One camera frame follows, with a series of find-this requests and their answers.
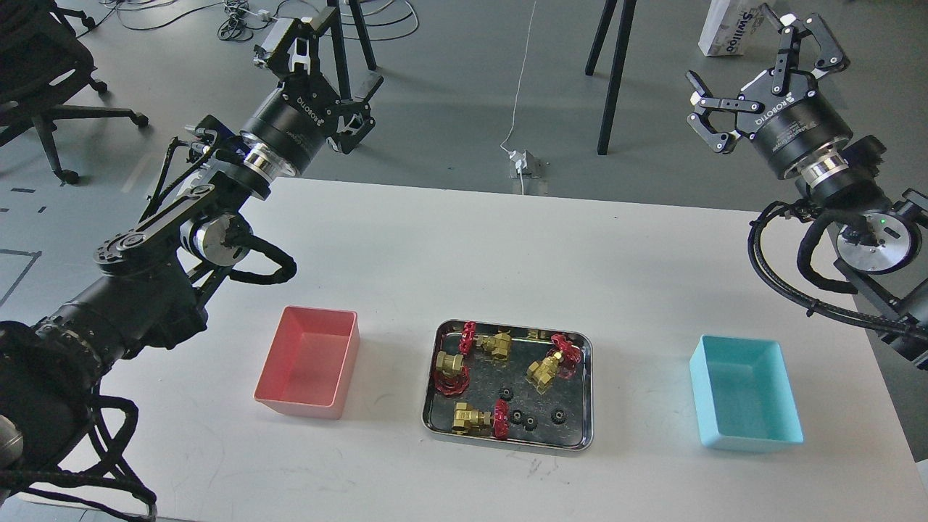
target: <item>tissue box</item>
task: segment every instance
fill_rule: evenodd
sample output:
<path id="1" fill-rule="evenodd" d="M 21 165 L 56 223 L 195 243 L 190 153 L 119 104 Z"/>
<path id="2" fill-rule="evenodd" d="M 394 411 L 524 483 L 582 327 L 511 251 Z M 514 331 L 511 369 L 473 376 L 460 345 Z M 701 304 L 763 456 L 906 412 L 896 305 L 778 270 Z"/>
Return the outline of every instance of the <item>tissue box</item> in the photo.
<path id="1" fill-rule="evenodd" d="M 702 26 L 699 49 L 705 56 L 743 55 L 762 23 L 760 3 L 752 0 L 712 0 Z"/>

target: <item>concrete floor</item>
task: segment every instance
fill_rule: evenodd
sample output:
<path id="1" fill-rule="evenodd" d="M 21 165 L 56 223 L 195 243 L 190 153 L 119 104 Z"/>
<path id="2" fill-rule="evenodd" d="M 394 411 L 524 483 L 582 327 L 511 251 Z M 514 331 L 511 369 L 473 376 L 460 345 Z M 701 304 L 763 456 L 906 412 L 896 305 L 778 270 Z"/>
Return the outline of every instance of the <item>concrete floor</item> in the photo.
<path id="1" fill-rule="evenodd" d="M 102 20 L 108 7 L 62 0 Z M 205 0 L 127 13 L 126 24 L 164 22 Z M 312 0 L 317 7 L 322 0 Z M 378 6 L 377 1 L 369 6 Z M 509 160 L 499 148 L 512 117 L 531 0 L 436 2 L 413 0 L 421 27 L 407 38 L 375 43 L 385 83 L 372 102 L 377 127 L 348 157 L 323 150 L 308 175 L 322 179 L 414 187 L 518 192 L 508 176 Z M 252 0 L 251 9 L 276 2 Z M 528 149 L 547 166 L 530 195 L 645 202 L 709 208 L 760 210 L 773 200 L 792 201 L 793 184 L 778 181 L 750 145 L 733 154 L 713 154 L 686 125 L 690 112 L 687 69 L 699 72 L 718 96 L 738 88 L 772 65 L 778 38 L 766 25 L 744 57 L 707 59 L 696 46 L 709 0 L 640 3 L 625 66 L 609 154 L 596 142 L 605 98 L 613 24 L 598 72 L 583 75 L 601 2 L 539 0 L 525 57 L 516 125 L 508 147 Z M 920 103 L 928 53 L 928 5 L 921 2 L 817 0 L 793 7 L 818 12 L 840 40 L 852 65 L 822 82 L 820 91 L 859 137 L 873 134 L 889 151 L 879 178 L 897 198 L 908 187 L 928 189 L 928 130 Z M 779 12 L 789 8 L 777 3 Z M 401 2 L 372 21 L 407 13 Z M 311 16 L 292 1 L 283 16 Z M 270 72 L 251 65 L 253 42 L 220 42 L 224 19 L 211 7 L 152 32 L 124 29 L 115 17 L 85 36 L 99 71 L 110 85 L 99 97 L 85 89 L 71 103 L 131 107 L 151 119 L 137 131 L 128 121 L 70 121 L 55 133 L 65 168 L 81 173 L 78 187 L 61 187 L 48 171 L 35 133 L 0 149 L 0 304 L 4 320 L 35 322 L 97 277 L 90 254 L 112 234 L 130 228 L 145 204 L 172 136 L 213 114 L 232 128 L 244 123 L 274 87 Z M 411 29 L 412 20 L 372 28 L 374 37 Z M 809 44 L 807 52 L 815 54 Z M 354 85 L 364 61 L 356 42 L 348 45 Z M 324 67 L 334 79 L 328 44 Z M 267 204 L 274 204 L 273 195 Z M 711 240 L 707 231 L 706 240 Z M 928 273 L 928 256 L 888 277 L 900 294 Z M 44 268 L 43 261 L 68 263 L 69 273 Z M 928 374 L 907 366 L 874 340 L 900 423 L 916 461 L 928 458 Z M 83 510 L 40 508 L 15 499 L 0 511 L 11 520 L 78 520 Z"/>

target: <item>brass fitting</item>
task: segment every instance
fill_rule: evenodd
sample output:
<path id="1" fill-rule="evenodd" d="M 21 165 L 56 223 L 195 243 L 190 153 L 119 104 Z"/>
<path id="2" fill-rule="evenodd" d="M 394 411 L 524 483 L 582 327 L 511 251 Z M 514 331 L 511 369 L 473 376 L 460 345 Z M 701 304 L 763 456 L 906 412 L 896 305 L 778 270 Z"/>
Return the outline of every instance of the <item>brass fitting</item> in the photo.
<path id="1" fill-rule="evenodd" d="M 467 402 L 455 403 L 455 419 L 451 423 L 451 432 L 458 435 L 467 435 L 490 427 L 493 414 L 489 411 L 479 411 Z"/>
<path id="2" fill-rule="evenodd" d="M 554 384 L 554 378 L 558 375 L 558 367 L 563 360 L 564 355 L 558 351 L 533 362 L 525 373 L 525 380 L 531 383 L 538 393 L 547 392 L 548 388 Z"/>
<path id="3" fill-rule="evenodd" d="M 445 377 L 457 377 L 463 367 L 464 356 L 461 354 L 451 356 L 442 350 L 435 356 L 435 370 Z"/>
<path id="4" fill-rule="evenodd" d="M 477 347 L 495 360 L 509 360 L 509 351 L 512 349 L 512 336 L 501 332 L 496 335 L 478 335 Z"/>
<path id="5" fill-rule="evenodd" d="M 551 333 L 547 330 L 538 330 L 537 328 L 528 329 L 528 338 L 534 341 L 547 341 Z"/>

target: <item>robotiq logo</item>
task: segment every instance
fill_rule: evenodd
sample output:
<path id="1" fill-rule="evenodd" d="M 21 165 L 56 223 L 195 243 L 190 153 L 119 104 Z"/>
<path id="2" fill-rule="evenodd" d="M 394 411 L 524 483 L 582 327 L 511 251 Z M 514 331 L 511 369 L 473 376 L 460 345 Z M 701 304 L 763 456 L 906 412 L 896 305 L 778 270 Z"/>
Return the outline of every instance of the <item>robotiq logo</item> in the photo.
<path id="1" fill-rule="evenodd" d="M 314 122 L 315 124 L 317 124 L 317 125 L 320 124 L 320 123 L 319 123 L 319 117 L 316 116 L 316 113 L 315 113 L 315 112 L 313 112 L 313 108 L 312 108 L 312 107 L 306 105 L 306 102 L 303 101 L 303 97 L 302 97 L 302 96 L 298 96 L 298 97 L 296 98 L 296 102 L 300 104 L 300 107 L 303 108 L 303 110 L 304 110 L 307 114 L 309 114 L 309 117 L 313 119 L 313 122 Z"/>
<path id="2" fill-rule="evenodd" d="M 780 112 L 780 111 L 782 111 L 783 109 L 786 109 L 787 107 L 789 107 L 790 105 L 792 105 L 792 104 L 795 103 L 795 102 L 796 102 L 796 100 L 793 99 L 793 93 L 792 93 L 792 92 L 786 93 L 786 99 L 784 99 L 783 101 L 781 101 L 781 102 L 778 103 L 777 105 L 774 105 L 769 111 L 767 111 L 767 112 L 761 114 L 761 115 L 760 115 L 760 118 L 757 118 L 756 120 L 754 120 L 754 123 L 755 123 L 755 124 L 758 124 L 758 125 L 763 125 L 763 124 L 765 124 L 765 123 L 767 122 L 767 120 L 769 120 L 770 118 L 772 118 L 777 112 Z"/>

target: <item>pink plastic bin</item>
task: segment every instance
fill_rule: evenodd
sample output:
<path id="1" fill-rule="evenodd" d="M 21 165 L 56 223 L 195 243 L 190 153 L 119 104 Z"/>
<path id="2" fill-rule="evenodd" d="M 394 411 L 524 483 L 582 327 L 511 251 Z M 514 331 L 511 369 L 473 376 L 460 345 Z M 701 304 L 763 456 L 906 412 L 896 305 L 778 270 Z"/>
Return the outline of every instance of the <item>pink plastic bin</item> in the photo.
<path id="1" fill-rule="evenodd" d="M 342 417 L 358 341 L 354 312 L 284 308 L 254 399 L 286 415 Z"/>

